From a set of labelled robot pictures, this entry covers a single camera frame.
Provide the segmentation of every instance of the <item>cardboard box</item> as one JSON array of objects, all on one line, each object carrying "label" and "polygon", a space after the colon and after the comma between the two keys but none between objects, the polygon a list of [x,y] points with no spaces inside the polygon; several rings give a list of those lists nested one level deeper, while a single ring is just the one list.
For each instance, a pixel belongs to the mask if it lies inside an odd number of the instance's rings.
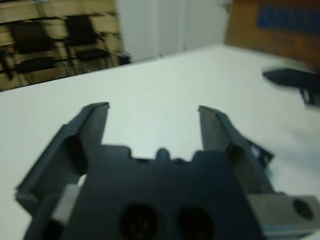
[{"label": "cardboard box", "polygon": [[320,63],[320,0],[233,0],[225,43]]}]

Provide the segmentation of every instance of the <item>white wall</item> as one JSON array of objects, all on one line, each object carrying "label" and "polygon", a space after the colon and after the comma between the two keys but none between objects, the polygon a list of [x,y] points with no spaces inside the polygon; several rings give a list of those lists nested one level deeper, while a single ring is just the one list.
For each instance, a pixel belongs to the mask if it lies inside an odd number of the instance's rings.
[{"label": "white wall", "polygon": [[187,0],[185,49],[222,44],[229,15],[221,0]]},{"label": "white wall", "polygon": [[117,0],[124,48],[134,62],[222,44],[221,0]]},{"label": "white wall", "polygon": [[124,49],[132,55],[133,61],[155,58],[159,55],[158,37],[155,34],[156,1],[117,0]]}]

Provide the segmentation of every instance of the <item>table surface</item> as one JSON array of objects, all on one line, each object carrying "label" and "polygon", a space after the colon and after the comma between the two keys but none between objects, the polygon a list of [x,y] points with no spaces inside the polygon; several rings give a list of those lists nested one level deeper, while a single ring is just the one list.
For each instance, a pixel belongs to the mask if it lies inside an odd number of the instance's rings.
[{"label": "table surface", "polygon": [[110,103],[102,142],[145,158],[166,148],[171,158],[191,159],[202,149],[199,105],[218,109],[275,153],[269,175],[277,191],[320,199],[320,109],[262,77],[262,69],[287,64],[217,46],[1,92],[0,239],[23,238],[31,218],[15,187],[61,125],[98,102]]}]

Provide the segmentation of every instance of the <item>screw hole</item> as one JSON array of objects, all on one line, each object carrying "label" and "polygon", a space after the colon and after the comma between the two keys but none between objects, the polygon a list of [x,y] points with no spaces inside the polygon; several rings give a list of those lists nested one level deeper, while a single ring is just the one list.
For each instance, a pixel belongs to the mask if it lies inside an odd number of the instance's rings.
[{"label": "screw hole", "polygon": [[294,200],[293,207],[297,214],[299,214],[302,218],[312,220],[314,218],[314,214],[312,213],[308,204],[302,200]]},{"label": "screw hole", "polygon": [[127,240],[151,240],[157,229],[157,215],[148,205],[132,204],[121,216],[120,230]]},{"label": "screw hole", "polygon": [[178,224],[186,240],[214,240],[214,222],[200,207],[183,207],[179,212]]},{"label": "screw hole", "polygon": [[64,227],[60,225],[57,221],[50,220],[50,222],[45,226],[42,240],[59,240]]}]

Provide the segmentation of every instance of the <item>chair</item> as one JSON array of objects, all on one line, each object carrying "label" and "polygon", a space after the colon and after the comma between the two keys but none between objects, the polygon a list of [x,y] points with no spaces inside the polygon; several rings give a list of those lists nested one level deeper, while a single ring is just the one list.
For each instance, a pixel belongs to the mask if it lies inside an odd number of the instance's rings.
[{"label": "chair", "polygon": [[[112,58],[105,44],[104,34],[97,34],[94,27],[89,19],[88,15],[75,15],[68,16],[65,19],[65,25],[69,37],[67,38],[66,51],[70,58],[70,64],[74,68],[73,59],[71,57],[71,51],[68,47],[74,48],[75,59],[81,62],[82,70],[85,71],[83,63],[93,60],[106,60],[106,68],[109,66],[109,59]],[[98,40],[102,41],[105,49],[97,48],[96,44]],[[83,46],[93,46],[90,49],[80,49]]]},{"label": "chair", "polygon": [[[14,50],[21,55],[43,53],[56,50],[54,40],[50,38],[45,27],[41,22],[20,22],[9,27],[11,36],[14,40]],[[17,63],[13,55],[15,63],[15,71],[17,74],[23,74],[25,79],[31,84],[34,80],[27,78],[27,74],[58,68],[60,74],[60,66],[54,56],[42,56],[24,60]]]}]

